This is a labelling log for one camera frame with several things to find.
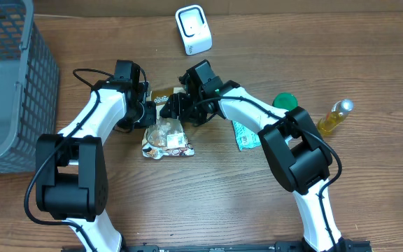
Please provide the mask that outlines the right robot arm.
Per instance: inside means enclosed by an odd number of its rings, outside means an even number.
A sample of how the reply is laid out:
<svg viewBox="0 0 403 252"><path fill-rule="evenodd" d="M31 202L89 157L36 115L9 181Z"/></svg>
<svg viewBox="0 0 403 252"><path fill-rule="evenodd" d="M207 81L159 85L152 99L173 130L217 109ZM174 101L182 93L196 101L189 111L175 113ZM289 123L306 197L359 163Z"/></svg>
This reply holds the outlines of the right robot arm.
<svg viewBox="0 0 403 252"><path fill-rule="evenodd" d="M337 179L329 167L337 153L324 142L306 110L266 104L232 80L222 81L208 60L179 77L183 93L169 97L160 110L197 126L213 116L242 124L258 135L269 168L278 183L295 197L307 251L344 251L344 240L332 213L327 189Z"/></svg>

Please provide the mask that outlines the green lid jar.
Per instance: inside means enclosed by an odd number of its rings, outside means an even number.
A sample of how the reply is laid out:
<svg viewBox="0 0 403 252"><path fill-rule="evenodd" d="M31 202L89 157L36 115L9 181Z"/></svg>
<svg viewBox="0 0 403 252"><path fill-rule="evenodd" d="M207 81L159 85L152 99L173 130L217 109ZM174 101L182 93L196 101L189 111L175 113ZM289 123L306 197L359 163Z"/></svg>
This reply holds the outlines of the green lid jar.
<svg viewBox="0 0 403 252"><path fill-rule="evenodd" d="M291 111L298 107L298 101L293 94L289 92L282 92L276 95L272 102L272 106L278 109L286 109L288 111Z"/></svg>

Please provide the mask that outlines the yellow dish soap bottle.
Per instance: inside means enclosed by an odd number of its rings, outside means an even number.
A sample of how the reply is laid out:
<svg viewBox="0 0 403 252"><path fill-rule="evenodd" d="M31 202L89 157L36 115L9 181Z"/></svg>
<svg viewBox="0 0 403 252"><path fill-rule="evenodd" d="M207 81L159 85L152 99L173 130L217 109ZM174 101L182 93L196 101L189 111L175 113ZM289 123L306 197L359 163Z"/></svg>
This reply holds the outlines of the yellow dish soap bottle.
<svg viewBox="0 0 403 252"><path fill-rule="evenodd" d="M316 127L322 137L331 135L332 131L342 123L353 111L354 103L350 99L343 99L334 104L331 111L322 117Z"/></svg>

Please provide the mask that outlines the brown snack bag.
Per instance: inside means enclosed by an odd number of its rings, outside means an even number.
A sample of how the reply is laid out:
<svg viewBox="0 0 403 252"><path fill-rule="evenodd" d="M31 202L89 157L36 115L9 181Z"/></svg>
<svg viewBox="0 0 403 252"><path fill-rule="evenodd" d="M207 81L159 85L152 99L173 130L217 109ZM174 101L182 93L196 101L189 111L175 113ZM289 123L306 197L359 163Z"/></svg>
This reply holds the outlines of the brown snack bag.
<svg viewBox="0 0 403 252"><path fill-rule="evenodd" d="M156 103L156 123L148 127L143 135L142 154L145 158L159 160L163 157L190 157L195 150L184 133L183 126L178 119L162 118L160 110L174 93L183 91L182 87L171 87L153 90L147 101Z"/></svg>

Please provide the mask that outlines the grey plastic mesh basket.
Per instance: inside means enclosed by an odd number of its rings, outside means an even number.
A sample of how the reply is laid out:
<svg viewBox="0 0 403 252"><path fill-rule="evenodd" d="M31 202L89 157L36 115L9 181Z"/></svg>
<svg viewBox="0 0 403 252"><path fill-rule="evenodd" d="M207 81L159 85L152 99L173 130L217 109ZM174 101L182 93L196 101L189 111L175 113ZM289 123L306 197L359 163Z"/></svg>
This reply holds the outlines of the grey plastic mesh basket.
<svg viewBox="0 0 403 252"><path fill-rule="evenodd" d="M32 1L0 1L0 174L34 170L37 139L55 132L58 92Z"/></svg>

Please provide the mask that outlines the white barcode scanner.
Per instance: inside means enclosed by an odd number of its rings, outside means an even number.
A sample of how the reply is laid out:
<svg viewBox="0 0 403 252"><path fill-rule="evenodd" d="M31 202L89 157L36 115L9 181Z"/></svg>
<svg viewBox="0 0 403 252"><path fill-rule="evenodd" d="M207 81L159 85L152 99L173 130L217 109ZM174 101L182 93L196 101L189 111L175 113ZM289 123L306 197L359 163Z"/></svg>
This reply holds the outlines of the white barcode scanner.
<svg viewBox="0 0 403 252"><path fill-rule="evenodd" d="M200 5L194 4L178 9L175 19L186 55L196 55L211 49L212 34Z"/></svg>

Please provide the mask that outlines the teal wet wipes pack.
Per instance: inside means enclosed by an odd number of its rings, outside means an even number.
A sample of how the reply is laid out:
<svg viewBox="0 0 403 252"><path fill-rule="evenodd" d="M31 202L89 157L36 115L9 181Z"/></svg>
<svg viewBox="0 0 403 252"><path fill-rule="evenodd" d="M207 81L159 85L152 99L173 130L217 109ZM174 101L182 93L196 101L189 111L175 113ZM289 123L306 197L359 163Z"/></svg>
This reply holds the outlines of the teal wet wipes pack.
<svg viewBox="0 0 403 252"><path fill-rule="evenodd" d="M236 143L240 151L261 146L259 137L256 133L236 121L232 122L232 126Z"/></svg>

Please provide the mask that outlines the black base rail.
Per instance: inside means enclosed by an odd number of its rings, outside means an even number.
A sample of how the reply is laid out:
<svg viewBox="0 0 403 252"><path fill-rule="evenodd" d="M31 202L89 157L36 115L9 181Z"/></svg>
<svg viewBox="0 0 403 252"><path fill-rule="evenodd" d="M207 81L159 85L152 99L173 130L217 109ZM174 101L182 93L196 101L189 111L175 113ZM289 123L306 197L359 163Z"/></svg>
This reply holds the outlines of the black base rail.
<svg viewBox="0 0 403 252"><path fill-rule="evenodd" d="M345 239L339 242L338 251L371 252L370 241L352 241ZM82 246L63 247L62 252L85 251ZM275 244L246 244L236 246L171 246L158 247L156 245L127 246L121 251L128 252L297 252L314 251L308 248L303 241L278 241Z"/></svg>

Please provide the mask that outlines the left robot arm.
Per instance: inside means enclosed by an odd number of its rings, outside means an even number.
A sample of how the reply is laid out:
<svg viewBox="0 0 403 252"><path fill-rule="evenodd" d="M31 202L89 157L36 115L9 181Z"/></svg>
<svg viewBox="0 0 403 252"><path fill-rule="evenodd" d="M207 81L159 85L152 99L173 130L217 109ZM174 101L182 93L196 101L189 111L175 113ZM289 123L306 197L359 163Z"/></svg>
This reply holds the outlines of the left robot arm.
<svg viewBox="0 0 403 252"><path fill-rule="evenodd" d="M156 105L147 99L145 71L118 60L113 73L90 84L90 100L56 134L36 142L36 173L24 196L34 223L68 226L81 251L126 251L123 235L108 217L108 177L103 144L112 130L130 133L156 122Z"/></svg>

